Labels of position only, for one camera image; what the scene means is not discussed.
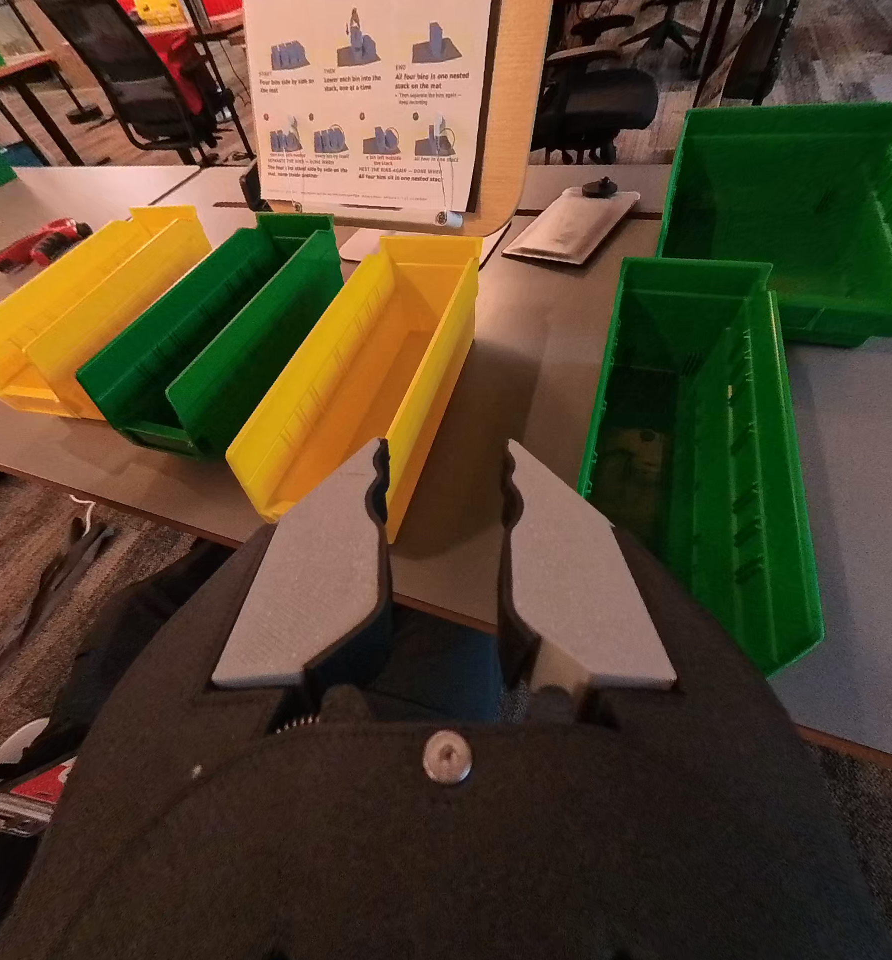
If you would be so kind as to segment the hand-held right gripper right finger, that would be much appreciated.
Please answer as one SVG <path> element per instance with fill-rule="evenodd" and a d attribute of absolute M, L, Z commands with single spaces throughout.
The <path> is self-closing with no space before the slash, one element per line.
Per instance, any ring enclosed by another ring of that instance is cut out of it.
<path fill-rule="evenodd" d="M 503 452 L 498 645 L 511 687 L 672 690 L 677 672 L 611 522 L 515 439 Z"/>

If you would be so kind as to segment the silver pouch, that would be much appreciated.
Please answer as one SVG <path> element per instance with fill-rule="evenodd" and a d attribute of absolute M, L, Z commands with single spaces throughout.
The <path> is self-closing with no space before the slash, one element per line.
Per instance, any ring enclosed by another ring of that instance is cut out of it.
<path fill-rule="evenodd" d="M 641 194 L 634 190 L 618 190 L 610 197 L 588 197 L 583 187 L 570 187 L 501 254 L 507 258 L 582 266 L 640 199 Z"/>

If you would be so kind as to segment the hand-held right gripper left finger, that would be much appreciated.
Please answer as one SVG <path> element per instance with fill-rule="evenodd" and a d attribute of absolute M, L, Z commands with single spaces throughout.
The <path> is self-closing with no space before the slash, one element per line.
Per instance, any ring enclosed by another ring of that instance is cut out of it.
<path fill-rule="evenodd" d="M 390 450 L 372 438 L 288 509 L 212 672 L 221 690 L 371 683 L 392 649 Z"/>

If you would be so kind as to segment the wide green plastic bin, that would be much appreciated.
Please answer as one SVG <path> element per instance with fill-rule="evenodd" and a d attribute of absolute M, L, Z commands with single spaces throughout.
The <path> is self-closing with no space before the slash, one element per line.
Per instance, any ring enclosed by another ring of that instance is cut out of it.
<path fill-rule="evenodd" d="M 656 256 L 771 265 L 784 338 L 892 338 L 892 102 L 691 109 Z"/>

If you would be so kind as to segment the printed instruction sheet on stand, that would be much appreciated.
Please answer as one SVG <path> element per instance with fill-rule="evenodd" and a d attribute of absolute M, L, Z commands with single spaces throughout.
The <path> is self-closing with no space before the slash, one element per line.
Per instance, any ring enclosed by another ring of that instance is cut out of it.
<path fill-rule="evenodd" d="M 307 199 L 298 187 L 260 182 L 260 195 L 276 213 L 316 213 L 333 217 L 337 226 L 428 235 L 487 237 L 516 214 L 525 188 L 536 103 L 552 13 L 551 1 L 500 2 L 497 22 L 489 29 L 491 71 L 485 90 L 485 118 L 476 147 L 476 190 L 471 210 L 459 211 L 447 200 L 440 210 L 421 209 L 404 201 L 392 205 L 340 203 Z M 461 229 L 436 226 L 441 210 L 463 214 Z"/>

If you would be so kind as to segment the black padded office chair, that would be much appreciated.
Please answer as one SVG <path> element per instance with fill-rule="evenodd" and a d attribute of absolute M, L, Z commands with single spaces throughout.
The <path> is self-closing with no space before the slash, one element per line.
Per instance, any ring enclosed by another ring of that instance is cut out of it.
<path fill-rule="evenodd" d="M 529 150 L 558 151 L 565 164 L 613 165 L 620 133 L 653 123 L 659 102 L 656 80 L 633 66 L 590 68 L 611 55 L 592 45 L 546 58 Z"/>

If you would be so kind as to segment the black mesh office chair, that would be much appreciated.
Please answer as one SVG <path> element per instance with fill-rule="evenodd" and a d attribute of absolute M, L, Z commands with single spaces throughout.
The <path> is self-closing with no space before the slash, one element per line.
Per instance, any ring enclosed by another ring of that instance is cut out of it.
<path fill-rule="evenodd" d="M 229 88 L 188 33 L 141 32 L 119 2 L 44 1 L 40 10 L 104 93 L 127 140 L 143 152 L 176 153 L 188 165 L 218 161 L 221 126 L 232 121 L 252 149 Z"/>

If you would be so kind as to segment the red and white package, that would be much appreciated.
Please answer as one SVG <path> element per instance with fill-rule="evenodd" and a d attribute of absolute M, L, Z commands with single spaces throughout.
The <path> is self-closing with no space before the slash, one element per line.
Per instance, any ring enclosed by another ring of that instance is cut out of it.
<path fill-rule="evenodd" d="M 18 781 L 1 782 L 0 837 L 29 839 L 43 834 L 75 763 L 75 757 L 65 758 Z"/>

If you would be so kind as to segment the white instruction sheet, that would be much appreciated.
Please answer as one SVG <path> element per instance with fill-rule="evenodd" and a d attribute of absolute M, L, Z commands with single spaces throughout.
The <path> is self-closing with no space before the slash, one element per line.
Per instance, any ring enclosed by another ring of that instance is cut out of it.
<path fill-rule="evenodd" d="M 467 209 L 489 1 L 247 1 L 260 187 L 271 201 Z"/>

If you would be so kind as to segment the dark green plastic bin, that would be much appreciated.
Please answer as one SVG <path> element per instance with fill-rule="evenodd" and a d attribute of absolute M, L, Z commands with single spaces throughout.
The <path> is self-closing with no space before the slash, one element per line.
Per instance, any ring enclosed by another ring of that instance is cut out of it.
<path fill-rule="evenodd" d="M 134 445 L 223 460 L 344 283 L 334 219 L 257 214 L 76 372 Z"/>

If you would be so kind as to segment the yellow plastic bin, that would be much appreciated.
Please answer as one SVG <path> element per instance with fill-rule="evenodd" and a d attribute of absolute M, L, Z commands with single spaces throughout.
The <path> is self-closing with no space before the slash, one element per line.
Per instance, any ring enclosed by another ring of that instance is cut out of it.
<path fill-rule="evenodd" d="M 212 251 L 192 205 L 134 207 L 0 302 L 0 401 L 104 421 L 77 373 Z"/>
<path fill-rule="evenodd" d="M 386 236 L 361 260 L 226 452 L 266 522 L 385 439 L 396 540 L 474 342 L 482 247 Z"/>

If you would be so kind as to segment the red and black tool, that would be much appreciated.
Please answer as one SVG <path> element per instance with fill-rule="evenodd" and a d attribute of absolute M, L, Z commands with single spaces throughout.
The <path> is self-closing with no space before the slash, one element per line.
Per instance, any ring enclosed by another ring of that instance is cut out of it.
<path fill-rule="evenodd" d="M 92 234 L 87 222 L 72 218 L 49 221 L 0 250 L 0 273 L 14 273 L 30 265 L 48 267 Z"/>

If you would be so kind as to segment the black bag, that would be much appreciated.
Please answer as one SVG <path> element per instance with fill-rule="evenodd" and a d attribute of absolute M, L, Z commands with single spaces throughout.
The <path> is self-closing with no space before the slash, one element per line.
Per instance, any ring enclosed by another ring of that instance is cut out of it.
<path fill-rule="evenodd" d="M 265 527 L 235 551 L 201 543 L 116 593 L 87 631 L 45 729 L 25 760 L 53 760 L 106 738 L 154 742 L 182 701 L 205 690 L 272 540 Z"/>

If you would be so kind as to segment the wooden table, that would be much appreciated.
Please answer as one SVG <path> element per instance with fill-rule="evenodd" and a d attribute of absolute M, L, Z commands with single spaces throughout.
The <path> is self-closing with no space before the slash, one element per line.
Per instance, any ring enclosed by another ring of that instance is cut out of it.
<path fill-rule="evenodd" d="M 51 112 L 32 91 L 32 84 L 41 82 L 48 74 L 58 75 L 58 66 L 55 58 L 49 53 L 22 54 L 0 66 L 0 92 L 12 90 L 25 104 L 47 139 L 59 151 L 61 156 L 73 167 L 86 165 L 82 156 L 75 149 L 60 126 L 57 125 Z M 41 149 L 39 144 L 30 136 L 9 108 L 0 93 L 0 115 L 6 123 L 20 137 L 21 142 L 31 150 L 39 162 L 51 166 L 52 162 Z"/>

